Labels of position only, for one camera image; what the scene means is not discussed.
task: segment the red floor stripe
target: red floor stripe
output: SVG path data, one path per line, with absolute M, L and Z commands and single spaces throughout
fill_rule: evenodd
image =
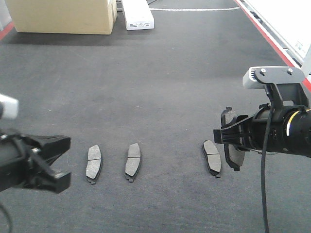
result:
M 10 22 L 3 31 L 0 32 L 0 40 L 2 40 L 12 29 L 14 28 L 14 23 Z
M 241 7 L 241 2 L 238 0 L 234 0 L 237 5 Z M 269 38 L 269 36 L 260 28 L 258 24 L 255 23 L 254 19 L 249 16 L 249 14 L 241 7 L 241 9 L 244 11 L 246 16 L 251 20 L 251 22 L 255 25 L 255 27 L 258 29 L 258 31 L 261 33 L 261 35 L 267 40 L 267 42 L 272 46 L 272 48 L 276 51 L 276 53 L 282 58 L 282 60 L 285 62 L 286 65 L 289 67 L 293 67 L 294 64 L 284 55 L 284 53 L 276 46 L 276 44 Z M 306 88 L 311 92 L 311 83 L 310 81 L 306 78 L 302 82 Z

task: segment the cardboard box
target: cardboard box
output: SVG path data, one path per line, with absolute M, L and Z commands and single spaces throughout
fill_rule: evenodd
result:
M 21 33 L 111 34 L 116 0 L 6 0 Z

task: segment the gray carpet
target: gray carpet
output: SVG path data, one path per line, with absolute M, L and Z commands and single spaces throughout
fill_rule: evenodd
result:
M 228 8 L 232 0 L 158 0 L 158 8 Z M 0 42 L 0 93 L 20 100 L 16 120 L 0 127 L 72 137 L 53 168 L 72 172 L 56 195 L 10 188 L 0 193 L 15 233 L 262 233 L 260 155 L 240 172 L 207 170 L 201 151 L 220 113 L 254 113 L 268 101 L 245 90 L 250 66 L 284 65 L 242 10 L 153 12 L 153 30 L 125 30 L 118 15 L 102 35 L 10 32 Z M 128 146 L 142 166 L 124 177 Z M 98 144 L 104 165 L 96 185 L 85 179 L 86 153 Z M 311 229 L 311 159 L 267 157 L 272 233 Z M 1 226 L 5 219 L 0 217 Z

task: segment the white box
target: white box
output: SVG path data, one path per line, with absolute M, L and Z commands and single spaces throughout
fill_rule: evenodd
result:
M 155 20 L 146 0 L 122 0 L 127 30 L 155 28 Z

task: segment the robotic arm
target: robotic arm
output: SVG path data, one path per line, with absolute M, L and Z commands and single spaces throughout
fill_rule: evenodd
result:
M 0 94 L 0 118 L 14 119 L 18 100 Z M 70 186 L 70 172 L 50 168 L 70 148 L 70 137 L 34 136 L 0 130 L 0 191 L 17 186 L 60 193 Z
M 295 67 L 251 67 L 243 78 L 247 89 L 264 89 L 270 100 L 251 115 L 237 115 L 227 107 L 221 114 L 221 129 L 214 130 L 215 143 L 224 144 L 225 158 L 240 170 L 246 151 L 261 152 L 268 116 L 267 151 L 311 157 L 311 111 L 301 82 L 303 72 Z

